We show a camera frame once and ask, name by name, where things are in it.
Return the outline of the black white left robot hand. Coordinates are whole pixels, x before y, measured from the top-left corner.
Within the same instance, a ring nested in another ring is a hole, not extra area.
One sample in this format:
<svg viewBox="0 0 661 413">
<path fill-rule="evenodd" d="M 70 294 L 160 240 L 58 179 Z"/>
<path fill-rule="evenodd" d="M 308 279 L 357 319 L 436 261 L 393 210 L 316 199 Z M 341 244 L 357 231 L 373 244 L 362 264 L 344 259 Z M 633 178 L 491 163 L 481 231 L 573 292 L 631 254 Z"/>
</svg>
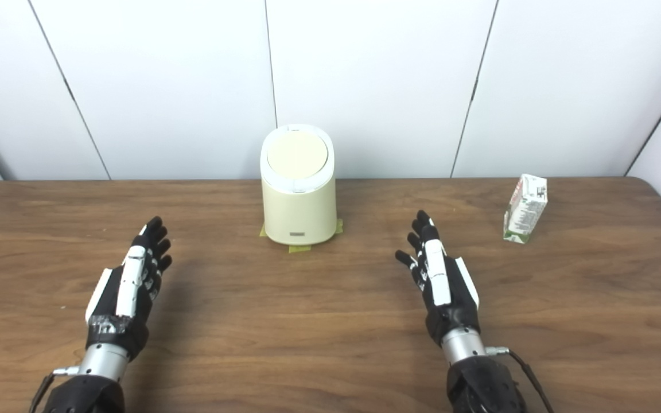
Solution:
<svg viewBox="0 0 661 413">
<path fill-rule="evenodd" d="M 155 216 L 132 240 L 120 265 L 100 275 L 85 311 L 87 342 L 116 345 L 134 360 L 149 340 L 147 321 L 173 263 L 171 241 L 161 217 Z"/>
</svg>

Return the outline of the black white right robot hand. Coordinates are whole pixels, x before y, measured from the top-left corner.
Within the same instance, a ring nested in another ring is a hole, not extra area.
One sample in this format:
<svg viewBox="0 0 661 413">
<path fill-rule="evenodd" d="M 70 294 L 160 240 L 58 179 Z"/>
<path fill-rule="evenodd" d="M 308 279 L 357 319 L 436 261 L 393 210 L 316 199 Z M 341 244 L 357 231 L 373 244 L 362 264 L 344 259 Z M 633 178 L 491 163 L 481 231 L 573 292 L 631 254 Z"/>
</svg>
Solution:
<svg viewBox="0 0 661 413">
<path fill-rule="evenodd" d="M 411 223 L 407 241 L 414 254 L 396 251 L 395 258 L 411 272 L 422 293 L 427 315 L 425 326 L 436 345 L 456 329 L 479 332 L 478 306 L 456 259 L 446 253 L 438 228 L 425 210 Z"/>
</svg>

